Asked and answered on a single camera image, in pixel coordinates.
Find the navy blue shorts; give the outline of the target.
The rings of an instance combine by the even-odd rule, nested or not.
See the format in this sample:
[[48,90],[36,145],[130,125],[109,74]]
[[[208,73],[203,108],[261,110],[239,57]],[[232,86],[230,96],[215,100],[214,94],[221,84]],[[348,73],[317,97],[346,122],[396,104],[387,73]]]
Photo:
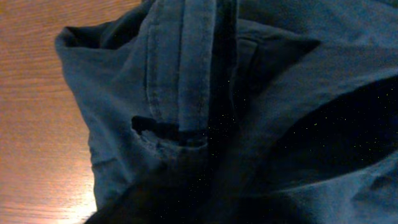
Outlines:
[[55,49],[89,223],[397,222],[396,1],[143,1]]

